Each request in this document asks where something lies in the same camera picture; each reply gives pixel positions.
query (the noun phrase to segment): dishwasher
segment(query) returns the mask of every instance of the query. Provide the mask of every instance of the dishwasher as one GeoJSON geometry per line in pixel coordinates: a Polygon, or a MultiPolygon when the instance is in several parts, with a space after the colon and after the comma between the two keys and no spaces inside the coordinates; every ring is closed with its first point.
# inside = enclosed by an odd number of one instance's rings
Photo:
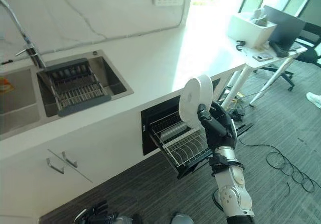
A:
{"type": "MultiPolygon", "coordinates": [[[[213,89],[220,79],[213,81],[213,89]]],[[[204,128],[189,128],[179,115],[180,96],[157,104],[141,112],[143,154],[159,148],[181,179],[208,159],[204,128]]]]}

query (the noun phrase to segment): white countertop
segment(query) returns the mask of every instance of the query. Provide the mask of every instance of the white countertop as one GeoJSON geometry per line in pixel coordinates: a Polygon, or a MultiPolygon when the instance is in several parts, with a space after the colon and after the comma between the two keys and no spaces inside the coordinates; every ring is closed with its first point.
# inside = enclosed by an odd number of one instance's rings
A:
{"type": "MultiPolygon", "coordinates": [[[[160,99],[179,94],[185,83],[201,74],[215,76],[239,70],[244,57],[234,41],[217,33],[206,35],[185,28],[161,31],[67,51],[43,55],[45,61],[94,50],[103,50],[134,93],[80,111],[0,141],[0,160],[50,141],[118,113],[139,107],[143,110],[160,99]]],[[[32,66],[30,59],[7,64],[2,72],[32,66]]]]}

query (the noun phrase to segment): faucet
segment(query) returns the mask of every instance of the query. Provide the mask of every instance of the faucet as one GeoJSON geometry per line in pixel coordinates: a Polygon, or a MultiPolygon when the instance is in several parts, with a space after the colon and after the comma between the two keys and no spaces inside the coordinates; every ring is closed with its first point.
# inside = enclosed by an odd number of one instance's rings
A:
{"type": "Polygon", "coordinates": [[[26,42],[25,49],[21,52],[18,52],[15,56],[19,56],[20,54],[27,52],[31,60],[33,61],[34,65],[39,68],[46,68],[45,62],[42,59],[37,47],[31,41],[30,37],[26,34],[24,29],[22,28],[20,22],[18,21],[16,14],[10,8],[8,2],[6,0],[0,0],[0,6],[3,6],[7,13],[10,15],[11,19],[13,20],[14,24],[16,25],[17,29],[21,33],[24,41],[26,42]]]}

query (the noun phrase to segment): white shoe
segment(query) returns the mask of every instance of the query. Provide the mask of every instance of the white shoe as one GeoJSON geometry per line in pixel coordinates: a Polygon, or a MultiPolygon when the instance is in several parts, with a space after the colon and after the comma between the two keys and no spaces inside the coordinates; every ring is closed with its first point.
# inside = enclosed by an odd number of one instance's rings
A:
{"type": "Polygon", "coordinates": [[[321,95],[316,95],[311,92],[308,92],[306,94],[307,100],[309,100],[311,103],[313,103],[318,108],[321,108],[321,95]]]}

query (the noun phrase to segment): sink basin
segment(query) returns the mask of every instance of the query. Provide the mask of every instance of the sink basin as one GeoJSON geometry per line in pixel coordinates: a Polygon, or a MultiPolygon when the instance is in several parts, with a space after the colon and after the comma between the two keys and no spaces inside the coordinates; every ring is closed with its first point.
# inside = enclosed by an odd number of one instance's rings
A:
{"type": "MultiPolygon", "coordinates": [[[[83,58],[88,60],[90,68],[96,74],[105,91],[111,96],[111,100],[115,100],[133,93],[132,89],[121,77],[110,60],[104,55],[102,50],[79,54],[64,59],[58,59],[47,62],[46,64],[47,66],[54,66],[56,64],[63,64],[83,58]]],[[[55,116],[57,115],[58,107],[47,77],[42,71],[37,73],[37,77],[46,116],[55,116]]]]}
{"type": "Polygon", "coordinates": [[[26,128],[40,119],[30,69],[3,77],[10,82],[14,90],[1,96],[0,135],[26,128]]]}

